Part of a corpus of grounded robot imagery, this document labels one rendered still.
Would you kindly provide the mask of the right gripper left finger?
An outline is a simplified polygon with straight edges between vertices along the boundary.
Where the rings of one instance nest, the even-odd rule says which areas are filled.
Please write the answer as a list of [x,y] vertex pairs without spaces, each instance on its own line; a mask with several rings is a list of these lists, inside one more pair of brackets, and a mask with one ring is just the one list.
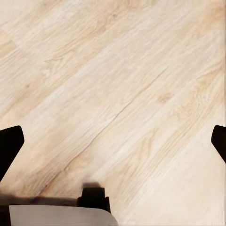
[[24,133],[20,125],[0,130],[0,182],[23,145]]

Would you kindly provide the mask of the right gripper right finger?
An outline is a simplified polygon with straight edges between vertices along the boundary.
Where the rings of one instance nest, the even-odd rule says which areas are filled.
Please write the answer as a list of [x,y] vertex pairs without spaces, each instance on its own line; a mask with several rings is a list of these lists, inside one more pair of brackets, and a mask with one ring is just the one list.
[[226,163],[226,127],[216,125],[212,133],[211,142]]

